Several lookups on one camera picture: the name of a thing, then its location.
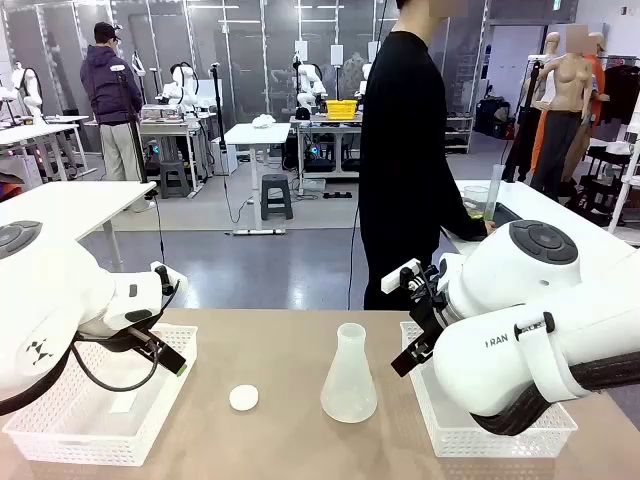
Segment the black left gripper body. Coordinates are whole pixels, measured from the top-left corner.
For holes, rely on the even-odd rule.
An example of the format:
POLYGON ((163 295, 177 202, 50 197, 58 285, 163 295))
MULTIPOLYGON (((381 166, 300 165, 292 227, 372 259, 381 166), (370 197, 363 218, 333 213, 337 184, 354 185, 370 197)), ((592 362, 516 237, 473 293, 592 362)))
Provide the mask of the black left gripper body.
POLYGON ((149 331, 130 327, 126 330, 130 348, 144 356, 160 356, 166 349, 165 342, 149 331))

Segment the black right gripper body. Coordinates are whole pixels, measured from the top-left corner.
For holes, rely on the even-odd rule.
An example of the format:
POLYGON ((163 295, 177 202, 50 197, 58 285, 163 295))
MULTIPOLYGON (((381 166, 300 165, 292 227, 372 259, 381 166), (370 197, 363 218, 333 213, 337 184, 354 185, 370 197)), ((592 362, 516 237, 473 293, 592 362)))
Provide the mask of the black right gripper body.
POLYGON ((434 265, 423 269, 420 264, 411 264, 409 269, 411 275, 407 280, 407 288, 414 302, 410 317, 422 329, 422 333, 409 343, 407 349, 432 350, 448 326, 444 316, 448 301, 438 286, 441 275, 434 265))

